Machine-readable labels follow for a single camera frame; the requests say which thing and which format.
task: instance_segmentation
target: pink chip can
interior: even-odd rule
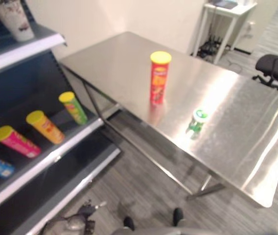
[[[19,134],[11,126],[0,127],[0,142],[28,158],[34,158],[41,152],[38,146]]]

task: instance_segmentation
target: green chip can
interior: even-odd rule
[[[189,129],[194,132],[200,132],[204,123],[208,119],[208,114],[202,109],[196,109],[193,111],[192,121],[189,124]]]
[[[62,93],[59,96],[59,101],[64,104],[67,111],[79,125],[86,124],[88,118],[78,100],[76,99],[74,92]]]

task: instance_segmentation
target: white side table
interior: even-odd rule
[[[201,41],[203,31],[204,31],[204,27],[207,23],[208,12],[215,12],[216,15],[221,15],[221,16],[226,16],[226,17],[232,18],[232,22],[229,25],[228,30],[226,32],[226,35],[225,35],[225,37],[222,41],[222,44],[219,47],[217,55],[215,56],[215,59],[214,59],[213,63],[216,65],[218,63],[219,59],[222,56],[222,53],[225,49],[225,46],[226,46],[226,44],[229,40],[229,37],[232,34],[233,28],[235,27],[238,19],[242,15],[250,13],[251,10],[253,10],[256,5],[257,5],[257,3],[253,3],[253,4],[250,4],[250,5],[246,5],[246,6],[238,5],[238,6],[234,7],[233,9],[226,9],[226,8],[223,8],[223,7],[216,7],[216,6],[214,6],[212,4],[209,4],[209,3],[204,4],[204,13],[203,13],[203,17],[202,17],[202,21],[201,21],[201,25],[200,25],[200,29],[199,29],[198,38],[197,38],[196,44],[194,46],[193,57],[197,56],[199,46],[200,46],[200,41]],[[236,43],[238,42],[243,26],[244,26],[244,24],[242,25],[242,27],[241,27],[233,45],[231,47],[231,50],[234,49]]]

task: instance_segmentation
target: white wall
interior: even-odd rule
[[[27,0],[27,4],[38,23],[65,36],[68,47],[53,49],[60,59],[125,31],[119,1]]]
[[[191,53],[205,0],[27,0],[36,21],[62,33],[60,59],[115,34],[131,31]]]
[[[206,0],[128,0],[127,30],[191,53]]]

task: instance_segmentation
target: white lid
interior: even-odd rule
[[[193,118],[200,123],[205,123],[208,120],[209,115],[203,109],[195,109],[193,111]]]

